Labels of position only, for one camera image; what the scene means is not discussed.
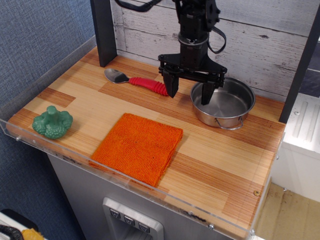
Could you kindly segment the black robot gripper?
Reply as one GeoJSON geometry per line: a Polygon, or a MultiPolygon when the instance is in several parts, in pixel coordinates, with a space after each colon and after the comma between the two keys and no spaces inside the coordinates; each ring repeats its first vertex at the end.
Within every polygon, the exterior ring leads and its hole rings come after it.
{"type": "Polygon", "coordinates": [[[186,79],[203,83],[201,104],[208,105],[215,89],[225,83],[227,69],[209,58],[206,43],[200,46],[181,44],[180,53],[161,54],[158,60],[159,73],[171,98],[179,89],[179,79],[186,79]]]}

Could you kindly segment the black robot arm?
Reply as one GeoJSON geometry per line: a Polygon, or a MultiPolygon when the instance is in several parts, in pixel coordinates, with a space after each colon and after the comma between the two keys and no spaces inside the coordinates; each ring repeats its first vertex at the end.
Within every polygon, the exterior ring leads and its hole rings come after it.
{"type": "Polygon", "coordinates": [[[226,35],[215,27],[220,21],[214,0],[177,0],[175,7],[180,24],[178,41],[180,52],[161,54],[159,72],[167,94],[174,97],[179,88],[179,79],[202,83],[201,104],[207,105],[215,89],[224,85],[227,68],[208,56],[210,32],[223,39],[226,35]]]}

